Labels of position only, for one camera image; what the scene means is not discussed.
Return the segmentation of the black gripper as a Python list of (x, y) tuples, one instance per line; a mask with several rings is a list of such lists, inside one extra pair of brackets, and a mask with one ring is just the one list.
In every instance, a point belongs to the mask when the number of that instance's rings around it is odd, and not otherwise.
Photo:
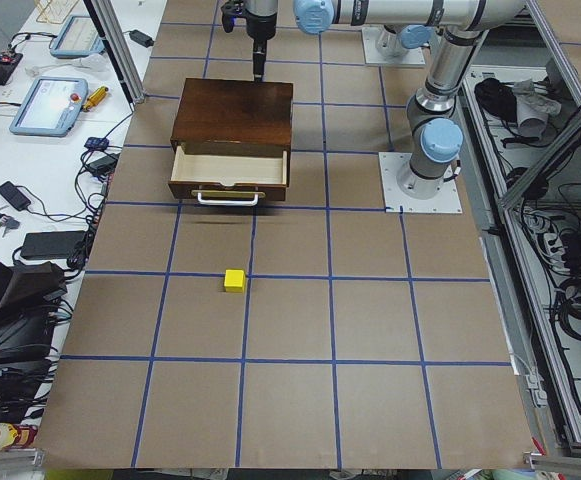
[(235, 21), (246, 22), (248, 36), (253, 40), (253, 79), (262, 81), (265, 75), (267, 43), (276, 34), (276, 0), (229, 0), (221, 6), (221, 21), (226, 33), (234, 29)]

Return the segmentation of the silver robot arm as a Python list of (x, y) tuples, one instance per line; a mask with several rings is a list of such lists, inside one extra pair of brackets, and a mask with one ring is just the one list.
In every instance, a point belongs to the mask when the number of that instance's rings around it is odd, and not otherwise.
[(456, 95), (486, 36), (484, 30), (446, 27), (424, 85), (407, 104), (413, 152), (399, 170), (397, 182), (412, 198), (436, 196), (447, 168), (459, 157), (464, 134), (452, 120)]
[[(482, 42), (483, 33), (513, 19), (522, 1), (294, 1), (297, 27), (318, 35), (333, 24), (362, 26), (443, 26), (446, 34), (430, 67), (428, 87), (446, 95), (462, 82)], [(237, 18), (246, 21), (253, 39), (254, 75), (263, 76), (267, 41), (276, 33), (276, 1), (227, 1), (221, 6), (222, 24), (231, 32)]]

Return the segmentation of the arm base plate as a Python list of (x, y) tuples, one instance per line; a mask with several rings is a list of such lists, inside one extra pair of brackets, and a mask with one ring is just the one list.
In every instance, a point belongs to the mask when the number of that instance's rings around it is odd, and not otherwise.
[(462, 206), (448, 166), (439, 179), (418, 177), (410, 168), (411, 153), (380, 152), (379, 170), (388, 213), (462, 214)]
[(373, 66), (423, 68), (423, 47), (431, 29), (423, 25), (375, 25), (362, 28), (365, 63)]

